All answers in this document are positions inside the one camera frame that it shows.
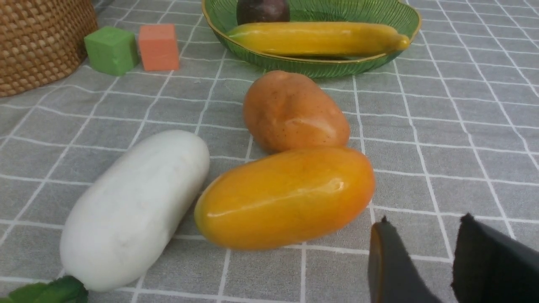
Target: plastic vegetable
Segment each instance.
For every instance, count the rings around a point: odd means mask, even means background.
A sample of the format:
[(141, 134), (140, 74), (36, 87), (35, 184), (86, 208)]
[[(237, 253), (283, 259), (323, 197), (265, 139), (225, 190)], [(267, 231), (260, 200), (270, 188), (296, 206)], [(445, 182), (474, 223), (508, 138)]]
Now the plastic vegetable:
[(275, 249), (345, 227), (374, 191), (374, 171), (362, 153), (347, 147), (293, 149), (220, 175), (197, 201), (195, 222), (216, 245)]
[(307, 76), (272, 71), (245, 95), (244, 122), (268, 153), (315, 146), (346, 146), (350, 126), (333, 99)]
[(238, 25), (253, 22), (288, 22), (288, 0), (238, 0), (236, 4)]
[(162, 254), (209, 170), (205, 142), (169, 130), (123, 154), (78, 199), (60, 239), (68, 276), (23, 286), (0, 303), (80, 303), (143, 275)]
[(65, 276), (48, 284), (35, 283), (20, 287), (9, 293), (0, 303), (86, 303), (88, 291), (82, 283)]
[(278, 56), (368, 57), (410, 45), (391, 26), (357, 22), (247, 23), (227, 35), (245, 48)]

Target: potato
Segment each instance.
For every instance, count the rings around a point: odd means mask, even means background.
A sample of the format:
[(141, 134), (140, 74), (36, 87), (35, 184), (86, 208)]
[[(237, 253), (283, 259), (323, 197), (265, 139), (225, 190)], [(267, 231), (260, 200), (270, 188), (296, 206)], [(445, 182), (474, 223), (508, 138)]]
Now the potato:
[(245, 95), (244, 123), (268, 153), (346, 146), (350, 125), (335, 101), (305, 75), (272, 71)]

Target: woven basket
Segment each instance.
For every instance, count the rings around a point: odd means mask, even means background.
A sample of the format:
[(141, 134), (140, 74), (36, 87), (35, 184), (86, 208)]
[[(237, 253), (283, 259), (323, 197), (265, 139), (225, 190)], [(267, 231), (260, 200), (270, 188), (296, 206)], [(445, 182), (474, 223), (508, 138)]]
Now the woven basket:
[(0, 0), (0, 97), (72, 74), (97, 29), (91, 0)]

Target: gray tablecloth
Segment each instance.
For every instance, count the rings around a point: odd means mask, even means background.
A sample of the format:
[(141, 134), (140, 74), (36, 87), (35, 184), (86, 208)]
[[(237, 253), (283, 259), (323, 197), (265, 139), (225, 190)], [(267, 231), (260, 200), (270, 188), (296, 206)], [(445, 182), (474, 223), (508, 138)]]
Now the gray tablecloth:
[[(539, 1), (409, 0), (423, 30), (395, 62), (317, 80), (351, 125), (378, 188), (345, 229), (305, 245), (230, 252), (192, 214), (143, 279), (91, 302), (368, 302), (371, 224), (387, 215), (427, 285), (453, 302), (459, 217), (539, 249)], [(265, 154), (243, 125), (259, 68), (227, 53), (197, 0), (95, 1), (100, 25), (176, 23), (181, 69), (116, 78), (85, 64), (0, 99), (0, 296), (62, 274), (58, 242), (78, 196), (133, 144), (166, 129), (201, 136), (208, 182)]]

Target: green glass bowl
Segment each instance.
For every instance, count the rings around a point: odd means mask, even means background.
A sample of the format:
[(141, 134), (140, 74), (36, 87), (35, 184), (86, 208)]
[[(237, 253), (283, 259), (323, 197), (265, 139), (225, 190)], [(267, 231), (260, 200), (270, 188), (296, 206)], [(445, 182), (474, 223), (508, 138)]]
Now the green glass bowl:
[[(349, 21), (382, 23), (413, 41), (421, 28), (421, 15), (399, 0), (288, 0), (292, 21)], [(243, 47), (225, 33), (237, 26), (237, 0), (202, 0), (202, 12), (217, 39), (239, 59), (267, 71), (301, 73), (311, 78), (341, 77), (381, 67), (402, 51), (367, 58), (289, 58)]]

